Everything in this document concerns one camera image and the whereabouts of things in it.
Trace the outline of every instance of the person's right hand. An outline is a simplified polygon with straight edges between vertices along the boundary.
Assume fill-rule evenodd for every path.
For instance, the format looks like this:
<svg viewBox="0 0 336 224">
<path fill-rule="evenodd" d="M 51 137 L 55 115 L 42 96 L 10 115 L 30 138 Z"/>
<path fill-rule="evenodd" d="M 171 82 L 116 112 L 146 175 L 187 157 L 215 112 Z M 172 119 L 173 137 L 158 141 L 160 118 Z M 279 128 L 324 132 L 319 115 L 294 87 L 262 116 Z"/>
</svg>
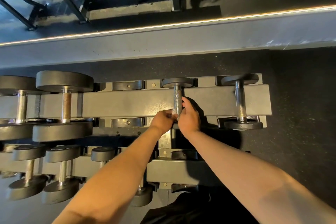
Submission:
<svg viewBox="0 0 336 224">
<path fill-rule="evenodd" d="M 178 128 L 188 139 L 191 133 L 200 130 L 201 120 L 198 111 L 195 110 L 190 101 L 185 97 L 182 97 L 182 100 L 184 109 L 178 119 Z"/>
</svg>

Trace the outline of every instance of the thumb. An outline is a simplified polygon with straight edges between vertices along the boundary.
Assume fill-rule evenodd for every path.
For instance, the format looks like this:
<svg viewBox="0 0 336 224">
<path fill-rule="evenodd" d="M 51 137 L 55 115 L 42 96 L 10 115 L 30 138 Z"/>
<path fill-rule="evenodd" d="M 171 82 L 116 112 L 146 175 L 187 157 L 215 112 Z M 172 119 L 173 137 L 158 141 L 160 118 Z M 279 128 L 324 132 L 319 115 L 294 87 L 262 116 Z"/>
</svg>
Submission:
<svg viewBox="0 0 336 224">
<path fill-rule="evenodd" d="M 186 97 L 182 97 L 182 100 L 184 102 L 184 110 L 190 111 L 193 109 L 193 105 L 191 104 L 191 102 L 189 101 L 189 99 L 187 99 Z"/>
</svg>

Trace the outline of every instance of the large dumbbell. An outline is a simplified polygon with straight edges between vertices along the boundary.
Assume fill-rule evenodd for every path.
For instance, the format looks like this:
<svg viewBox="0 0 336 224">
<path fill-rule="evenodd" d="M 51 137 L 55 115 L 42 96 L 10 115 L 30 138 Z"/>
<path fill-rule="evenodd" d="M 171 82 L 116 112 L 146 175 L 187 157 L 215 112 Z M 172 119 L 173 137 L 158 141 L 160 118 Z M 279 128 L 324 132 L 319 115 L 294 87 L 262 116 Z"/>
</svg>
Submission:
<svg viewBox="0 0 336 224">
<path fill-rule="evenodd" d="M 68 160 L 78 158 L 81 155 L 79 145 L 57 146 L 48 149 L 46 162 L 60 162 L 58 181 L 48 184 L 42 193 L 44 204 L 56 204 L 72 198 L 79 190 L 80 181 L 77 178 L 67 178 Z"/>
<path fill-rule="evenodd" d="M 237 120 L 230 120 L 224 122 L 224 127 L 236 130 L 252 130 L 262 129 L 263 123 L 260 121 L 247 120 L 246 105 L 245 105 L 245 91 L 244 85 L 254 84 L 258 82 L 257 74 L 239 74 L 225 76 L 221 79 L 221 86 L 235 87 L 234 93 L 236 96 L 237 106 Z"/>
<path fill-rule="evenodd" d="M 38 124 L 27 122 L 28 95 L 47 94 L 38 90 L 35 86 L 36 79 L 24 76 L 3 75 L 0 76 L 0 95 L 17 95 L 17 109 L 15 123 L 0 124 L 0 141 L 12 139 L 31 138 L 33 126 Z"/>
<path fill-rule="evenodd" d="M 139 187 L 131 201 L 131 206 L 145 206 L 148 205 L 153 199 L 152 186 L 145 186 L 144 177 L 142 177 Z"/>
<path fill-rule="evenodd" d="M 180 116 L 182 112 L 182 88 L 192 87 L 194 79 L 185 77 L 163 79 L 161 85 L 163 88 L 174 88 L 174 109 Z"/>
<path fill-rule="evenodd" d="M 33 175 L 34 162 L 45 156 L 44 145 L 21 145 L 13 150 L 14 161 L 27 161 L 26 174 L 23 179 L 12 182 L 7 189 L 7 199 L 19 200 L 40 193 L 48 178 L 45 175 Z"/>
<path fill-rule="evenodd" d="M 114 158 L 115 153 L 116 150 L 112 147 L 96 147 L 91 151 L 91 160 L 100 162 L 99 168 L 102 168 L 107 163 L 107 161 Z"/>
<path fill-rule="evenodd" d="M 36 75 L 36 88 L 62 93 L 61 121 L 36 125 L 33 141 L 50 142 L 92 135 L 92 122 L 71 122 L 71 93 L 93 91 L 93 78 L 74 72 L 41 71 Z"/>
</svg>

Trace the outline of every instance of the dumbbell rack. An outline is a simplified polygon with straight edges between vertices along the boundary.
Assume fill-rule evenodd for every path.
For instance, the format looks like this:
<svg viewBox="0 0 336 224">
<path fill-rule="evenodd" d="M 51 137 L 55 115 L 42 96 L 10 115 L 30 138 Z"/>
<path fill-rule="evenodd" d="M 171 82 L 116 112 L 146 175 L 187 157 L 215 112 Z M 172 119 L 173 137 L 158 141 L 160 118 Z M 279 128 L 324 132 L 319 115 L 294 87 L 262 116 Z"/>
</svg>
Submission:
<svg viewBox="0 0 336 224">
<path fill-rule="evenodd" d="M 258 76 L 258 82 L 245 86 L 246 115 L 257 116 L 266 128 L 266 116 L 272 114 L 270 92 L 268 85 L 263 84 L 262 75 Z M 217 119 L 236 115 L 234 86 L 216 86 L 216 76 L 197 77 L 195 81 L 195 86 L 185 88 L 183 94 L 194 100 L 209 125 L 219 126 Z M 95 92 L 72 94 L 71 106 L 71 120 L 95 118 L 99 121 L 93 128 L 94 136 L 138 136 L 158 111 L 174 108 L 174 90 L 163 88 L 160 79 L 96 83 L 95 88 Z M 59 119 L 61 108 L 61 94 L 29 95 L 27 118 Z M 0 118 L 15 118 L 16 109 L 15 96 L 0 97 Z M 198 185 L 221 185 L 207 164 L 198 159 L 195 150 L 176 149 L 175 132 L 173 127 L 159 139 L 156 156 L 147 165 L 146 181 L 156 188 L 172 191 Z M 14 144 L 2 143 L 0 171 L 25 172 L 24 163 L 12 161 L 10 153 Z M 99 170 L 100 163 L 91 160 L 93 148 L 86 147 L 83 155 L 67 163 L 67 176 L 88 179 Z M 45 158 L 34 163 L 36 174 L 57 177 L 59 170 L 59 163 L 48 163 Z"/>
</svg>

